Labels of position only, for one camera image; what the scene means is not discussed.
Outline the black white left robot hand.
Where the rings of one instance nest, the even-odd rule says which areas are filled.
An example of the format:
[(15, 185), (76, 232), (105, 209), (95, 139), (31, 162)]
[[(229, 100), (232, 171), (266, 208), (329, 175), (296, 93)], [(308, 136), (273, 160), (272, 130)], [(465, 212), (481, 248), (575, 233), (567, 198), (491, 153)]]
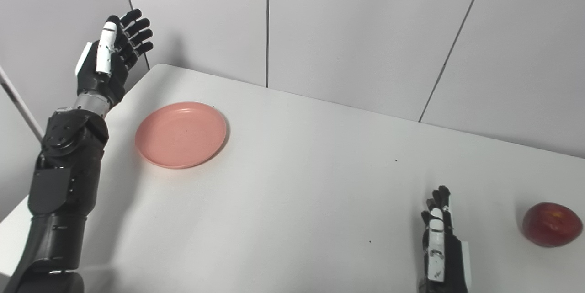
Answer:
[(138, 8), (119, 17), (111, 15), (96, 41), (86, 43), (75, 67), (77, 95), (95, 92), (109, 107), (125, 96), (130, 70), (154, 47), (150, 20)]

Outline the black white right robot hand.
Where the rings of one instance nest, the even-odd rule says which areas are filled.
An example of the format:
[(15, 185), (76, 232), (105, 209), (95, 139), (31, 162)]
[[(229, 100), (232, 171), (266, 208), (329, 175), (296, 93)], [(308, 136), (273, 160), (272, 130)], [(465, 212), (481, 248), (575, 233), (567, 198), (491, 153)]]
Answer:
[(471, 271), (468, 242), (461, 241), (453, 228), (451, 191), (441, 185), (426, 200), (421, 213), (425, 224), (422, 236), (424, 274), (420, 293), (469, 293)]

